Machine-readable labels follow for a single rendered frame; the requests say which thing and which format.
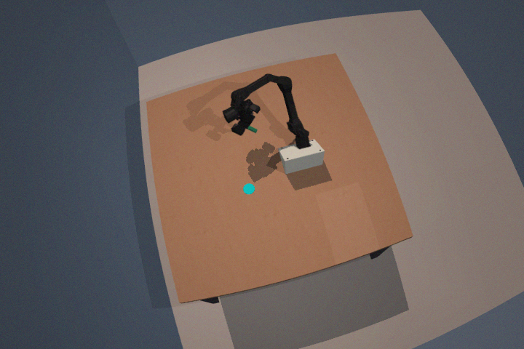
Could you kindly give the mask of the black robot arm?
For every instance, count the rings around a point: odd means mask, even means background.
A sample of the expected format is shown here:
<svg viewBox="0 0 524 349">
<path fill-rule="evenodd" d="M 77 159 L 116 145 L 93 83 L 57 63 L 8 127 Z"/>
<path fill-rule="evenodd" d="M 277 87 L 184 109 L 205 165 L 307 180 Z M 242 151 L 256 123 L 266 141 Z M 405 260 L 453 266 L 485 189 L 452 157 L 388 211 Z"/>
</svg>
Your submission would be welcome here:
<svg viewBox="0 0 524 349">
<path fill-rule="evenodd" d="M 298 149 L 311 147 L 309 143 L 309 131 L 304 129 L 301 120 L 298 117 L 295 104 L 292 96 L 292 80 L 286 76 L 274 76 L 267 73 L 265 76 L 260 77 L 258 80 L 249 84 L 246 87 L 239 88 L 231 93 L 231 104 L 230 108 L 223 111 L 224 118 L 227 123 L 231 123 L 234 120 L 239 120 L 239 115 L 246 116 L 250 112 L 249 106 L 253 103 L 251 99 L 246 100 L 249 95 L 260 87 L 268 84 L 270 81 L 277 83 L 281 92 L 283 93 L 285 104 L 289 116 L 287 121 L 287 129 L 295 135 L 295 144 Z"/>
</svg>

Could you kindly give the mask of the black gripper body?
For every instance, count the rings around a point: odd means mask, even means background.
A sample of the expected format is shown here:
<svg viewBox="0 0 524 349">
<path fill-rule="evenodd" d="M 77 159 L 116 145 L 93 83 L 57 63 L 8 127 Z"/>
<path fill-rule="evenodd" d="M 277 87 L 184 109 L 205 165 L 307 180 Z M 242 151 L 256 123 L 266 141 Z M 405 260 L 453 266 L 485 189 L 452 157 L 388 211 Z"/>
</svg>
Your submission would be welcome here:
<svg viewBox="0 0 524 349">
<path fill-rule="evenodd" d="M 235 123 L 234 126 L 231 128 L 232 132 L 236 133 L 239 136 L 242 136 L 242 134 L 245 132 L 245 127 L 247 126 L 247 123 L 253 117 L 252 112 L 254 111 L 255 113 L 258 113 L 260 111 L 260 107 L 255 104 L 252 104 L 251 106 L 249 106 L 249 108 L 249 114 L 246 116 L 239 115 L 239 120 L 241 121 L 239 122 L 239 124 Z"/>
</svg>

